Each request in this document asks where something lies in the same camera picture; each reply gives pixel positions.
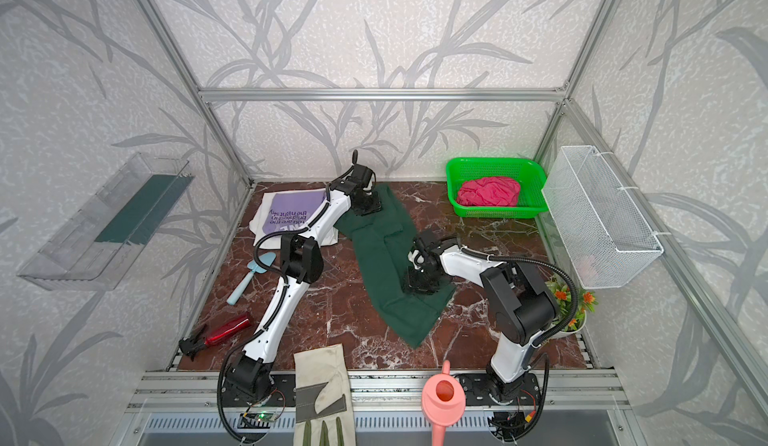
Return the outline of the dark green t-shirt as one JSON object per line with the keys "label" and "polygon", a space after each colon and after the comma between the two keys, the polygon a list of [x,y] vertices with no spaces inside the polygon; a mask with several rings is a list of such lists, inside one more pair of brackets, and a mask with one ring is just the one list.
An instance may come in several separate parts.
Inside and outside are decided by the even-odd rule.
{"label": "dark green t-shirt", "polygon": [[335,228],[352,242],[365,290],[376,312],[409,347],[417,348],[451,301],[456,287],[443,278],[434,294],[404,290],[411,265],[408,254],[417,230],[388,185],[378,185],[375,191],[381,211],[366,216],[349,211]]}

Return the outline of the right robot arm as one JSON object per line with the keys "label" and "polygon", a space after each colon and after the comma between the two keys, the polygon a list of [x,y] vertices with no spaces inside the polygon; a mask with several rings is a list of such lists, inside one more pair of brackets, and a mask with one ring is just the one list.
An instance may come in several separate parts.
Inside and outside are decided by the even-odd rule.
{"label": "right robot arm", "polygon": [[579,289],[571,277],[543,261],[482,253],[432,231],[416,236],[408,261],[408,293],[435,293],[441,281],[453,277],[485,291],[489,320],[500,338],[483,378],[460,377],[472,399],[508,405],[522,390],[532,393],[534,354],[579,311]]}

